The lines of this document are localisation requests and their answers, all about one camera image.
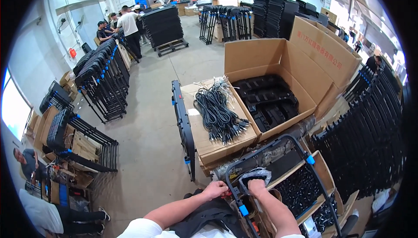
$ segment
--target man in white shirt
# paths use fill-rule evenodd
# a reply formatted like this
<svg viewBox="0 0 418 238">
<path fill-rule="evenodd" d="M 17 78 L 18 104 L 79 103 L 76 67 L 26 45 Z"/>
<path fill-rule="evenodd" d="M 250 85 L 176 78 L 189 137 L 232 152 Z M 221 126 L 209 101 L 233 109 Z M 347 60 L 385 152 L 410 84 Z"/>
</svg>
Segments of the man in white shirt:
<svg viewBox="0 0 418 238">
<path fill-rule="evenodd" d="M 299 226 L 290 212 L 278 199 L 269 193 L 264 180 L 255 179 L 248 182 L 248 189 L 252 196 L 263 204 L 273 225 L 277 228 L 275 238 L 304 238 L 300 234 Z M 131 221 L 126 230 L 118 238 L 130 237 L 158 237 L 179 238 L 175 231 L 164 231 L 166 228 L 179 222 L 185 223 L 185 218 L 197 210 L 201 205 L 221 199 L 228 193 L 227 185 L 222 181 L 210 183 L 203 192 L 197 193 L 180 201 L 175 201 L 149 212 L 144 218 Z M 191 236 L 192 238 L 235 238 L 231 230 L 219 228 L 209 224 Z"/>
<path fill-rule="evenodd" d="M 110 221 L 110 216 L 101 207 L 99 207 L 99 212 L 79 212 L 69 207 L 50 204 L 29 194 L 24 189 L 19 190 L 19 198 L 35 228 L 41 235 L 47 238 L 52 237 L 53 233 L 65 233 L 68 235 L 97 233 L 102 235 L 105 229 L 104 224 L 74 222 Z"/>
<path fill-rule="evenodd" d="M 139 44 L 140 35 L 138 27 L 136 26 L 136 19 L 139 18 L 140 15 L 138 13 L 131 12 L 126 5 L 122 7 L 120 12 L 122 13 L 122 17 L 118 20 L 115 33 L 118 33 L 119 29 L 123 27 L 123 33 L 125 34 L 128 46 L 131 48 L 136 57 L 141 59 L 141 46 Z"/>
</svg>

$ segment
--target wire bundle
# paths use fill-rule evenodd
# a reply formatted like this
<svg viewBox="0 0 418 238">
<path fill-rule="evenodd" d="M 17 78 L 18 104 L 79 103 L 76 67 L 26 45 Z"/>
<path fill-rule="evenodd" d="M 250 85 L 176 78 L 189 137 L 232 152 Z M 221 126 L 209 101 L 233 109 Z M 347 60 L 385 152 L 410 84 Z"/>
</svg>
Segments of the wire bundle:
<svg viewBox="0 0 418 238">
<path fill-rule="evenodd" d="M 238 136 L 249 125 L 249 121 L 241 119 L 227 107 L 227 96 L 224 86 L 229 86 L 224 79 L 216 81 L 209 89 L 200 88 L 193 106 L 202 116 L 203 126 L 209 131 L 210 141 L 222 141 L 225 145 Z"/>
</svg>

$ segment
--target white t-shirt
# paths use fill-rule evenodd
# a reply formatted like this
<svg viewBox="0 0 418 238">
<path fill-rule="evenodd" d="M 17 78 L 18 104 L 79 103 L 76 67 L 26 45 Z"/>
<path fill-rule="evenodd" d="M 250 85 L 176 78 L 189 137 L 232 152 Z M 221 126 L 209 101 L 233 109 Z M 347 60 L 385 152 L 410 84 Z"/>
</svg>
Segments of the white t-shirt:
<svg viewBox="0 0 418 238">
<path fill-rule="evenodd" d="M 174 231 L 163 231 L 152 220 L 139 218 L 131 221 L 125 231 L 118 238 L 179 238 Z M 191 238 L 236 238 L 231 231 L 219 230 L 212 225 L 206 225 Z M 282 238 L 305 238 L 300 234 L 283 236 Z"/>
<path fill-rule="evenodd" d="M 138 31 L 138 27 L 136 26 L 136 18 L 138 17 L 139 14 L 135 12 L 124 13 L 119 18 L 117 27 L 123 27 L 123 33 L 125 34 L 125 36 L 129 36 L 132 33 Z"/>
<path fill-rule="evenodd" d="M 64 227 L 55 205 L 34 197 L 24 189 L 20 189 L 19 198 L 29 219 L 41 235 L 45 236 L 45 230 L 64 233 Z"/>
</svg>

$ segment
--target blue plastic clip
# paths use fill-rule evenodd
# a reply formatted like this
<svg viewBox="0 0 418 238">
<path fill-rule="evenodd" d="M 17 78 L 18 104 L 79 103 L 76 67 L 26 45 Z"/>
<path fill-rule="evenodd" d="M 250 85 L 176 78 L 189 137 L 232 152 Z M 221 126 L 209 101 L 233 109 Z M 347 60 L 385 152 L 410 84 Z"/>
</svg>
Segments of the blue plastic clip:
<svg viewBox="0 0 418 238">
<path fill-rule="evenodd" d="M 306 158 L 306 162 L 308 162 L 308 164 L 314 164 L 315 159 L 310 155 L 308 158 Z"/>
<path fill-rule="evenodd" d="M 247 208 L 245 207 L 245 205 L 243 204 L 243 205 L 241 205 L 240 207 L 238 207 L 238 209 L 239 209 L 239 211 L 241 212 L 241 214 L 243 215 L 243 216 L 247 216 L 248 215 L 248 210 L 247 210 Z"/>
</svg>

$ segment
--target hand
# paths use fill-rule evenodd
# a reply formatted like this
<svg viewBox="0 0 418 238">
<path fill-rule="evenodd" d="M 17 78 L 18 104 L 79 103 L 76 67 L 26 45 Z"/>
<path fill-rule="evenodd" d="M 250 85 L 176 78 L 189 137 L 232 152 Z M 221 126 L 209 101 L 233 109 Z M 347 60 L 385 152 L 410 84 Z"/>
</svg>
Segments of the hand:
<svg viewBox="0 0 418 238">
<path fill-rule="evenodd" d="M 205 190 L 203 190 L 202 194 L 207 198 L 208 201 L 211 201 L 214 198 L 219 196 L 224 196 L 228 193 L 229 188 L 226 183 L 222 181 L 216 181 L 210 183 Z"/>
<path fill-rule="evenodd" d="M 267 188 L 265 188 L 264 180 L 253 179 L 248 181 L 248 191 L 250 195 L 259 197 L 260 194 L 267 191 Z"/>
</svg>

